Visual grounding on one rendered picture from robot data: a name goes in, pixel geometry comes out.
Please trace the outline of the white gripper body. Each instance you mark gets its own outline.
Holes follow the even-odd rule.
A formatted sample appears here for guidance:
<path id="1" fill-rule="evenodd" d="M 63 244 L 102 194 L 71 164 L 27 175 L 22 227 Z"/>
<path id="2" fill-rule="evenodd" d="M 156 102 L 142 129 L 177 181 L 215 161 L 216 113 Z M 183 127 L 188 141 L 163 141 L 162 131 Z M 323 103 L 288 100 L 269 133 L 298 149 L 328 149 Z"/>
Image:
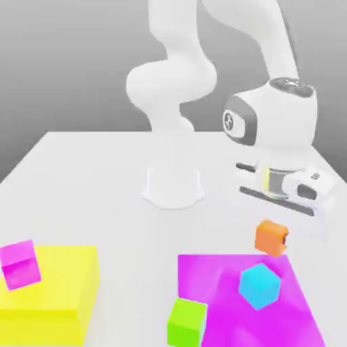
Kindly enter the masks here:
<path id="1" fill-rule="evenodd" d="M 335 209 L 335 194 L 328 195 L 316 205 L 303 204 L 273 199 L 264 193 L 245 185 L 238 187 L 240 195 L 248 196 L 257 201 L 255 207 L 260 209 L 260 217 L 277 224 L 282 224 L 294 236 L 305 236 L 320 240 L 329 238 L 328 217 Z"/>

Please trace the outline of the small orange cube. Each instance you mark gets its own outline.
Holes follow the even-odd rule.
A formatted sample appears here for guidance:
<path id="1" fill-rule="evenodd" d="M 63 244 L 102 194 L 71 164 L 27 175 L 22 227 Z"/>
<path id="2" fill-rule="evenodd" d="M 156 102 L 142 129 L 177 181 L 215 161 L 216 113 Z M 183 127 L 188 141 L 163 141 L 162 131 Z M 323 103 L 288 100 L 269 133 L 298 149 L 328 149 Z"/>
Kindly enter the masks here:
<path id="1" fill-rule="evenodd" d="M 268 255 L 279 257 L 285 250 L 288 228 L 280 224 L 264 220 L 256 228 L 255 248 Z"/>

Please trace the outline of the small cyan cube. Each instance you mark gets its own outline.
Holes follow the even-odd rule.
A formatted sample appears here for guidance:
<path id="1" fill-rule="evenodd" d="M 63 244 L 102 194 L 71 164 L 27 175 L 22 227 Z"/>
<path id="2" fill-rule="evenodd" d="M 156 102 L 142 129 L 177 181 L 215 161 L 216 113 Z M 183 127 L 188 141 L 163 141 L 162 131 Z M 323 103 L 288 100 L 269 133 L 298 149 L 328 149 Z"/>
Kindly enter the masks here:
<path id="1" fill-rule="evenodd" d="M 281 277 L 264 263 L 241 272 L 239 293 L 255 309 L 260 310 L 276 302 L 281 288 Z"/>

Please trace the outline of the small green cube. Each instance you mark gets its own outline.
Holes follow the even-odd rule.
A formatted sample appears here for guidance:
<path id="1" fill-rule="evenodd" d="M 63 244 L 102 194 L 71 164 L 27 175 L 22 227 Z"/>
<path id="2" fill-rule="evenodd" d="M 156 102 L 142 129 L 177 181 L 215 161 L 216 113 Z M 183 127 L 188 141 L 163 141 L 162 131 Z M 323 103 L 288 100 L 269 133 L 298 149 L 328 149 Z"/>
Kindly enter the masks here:
<path id="1" fill-rule="evenodd" d="M 176 298 L 167 320 L 167 345 L 201 347 L 207 322 L 207 304 Z"/>

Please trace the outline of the small magenta cube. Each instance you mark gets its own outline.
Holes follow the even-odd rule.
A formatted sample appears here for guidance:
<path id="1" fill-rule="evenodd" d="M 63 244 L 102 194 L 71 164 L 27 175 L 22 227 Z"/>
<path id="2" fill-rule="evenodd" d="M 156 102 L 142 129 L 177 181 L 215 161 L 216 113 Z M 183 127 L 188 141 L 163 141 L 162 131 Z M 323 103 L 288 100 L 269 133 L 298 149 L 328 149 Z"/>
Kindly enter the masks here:
<path id="1" fill-rule="evenodd" d="M 0 247 L 0 265 L 9 291 L 41 281 L 41 272 L 31 239 Z"/>

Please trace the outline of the large magenta box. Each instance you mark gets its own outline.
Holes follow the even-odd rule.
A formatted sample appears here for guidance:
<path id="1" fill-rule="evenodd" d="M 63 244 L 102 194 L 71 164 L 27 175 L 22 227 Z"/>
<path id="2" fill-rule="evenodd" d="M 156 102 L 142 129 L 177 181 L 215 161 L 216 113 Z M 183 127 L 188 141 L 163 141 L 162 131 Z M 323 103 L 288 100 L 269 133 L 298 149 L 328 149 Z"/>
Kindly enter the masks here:
<path id="1" fill-rule="evenodd" d="M 239 281 L 259 263 L 281 278 L 281 287 L 276 302 L 255 310 L 239 294 Z M 181 254 L 178 295 L 207 305 L 201 347 L 326 347 L 285 255 Z"/>

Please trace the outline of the large yellow box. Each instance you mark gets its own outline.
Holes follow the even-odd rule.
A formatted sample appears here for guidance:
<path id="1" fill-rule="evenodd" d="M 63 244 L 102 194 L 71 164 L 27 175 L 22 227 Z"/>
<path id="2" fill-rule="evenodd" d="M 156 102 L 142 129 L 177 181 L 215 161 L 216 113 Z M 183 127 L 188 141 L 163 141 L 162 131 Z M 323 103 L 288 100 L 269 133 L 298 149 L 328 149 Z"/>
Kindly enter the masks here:
<path id="1" fill-rule="evenodd" d="M 81 346 L 100 270 L 94 245 L 35 247 L 41 281 L 9 291 L 0 275 L 0 346 Z"/>

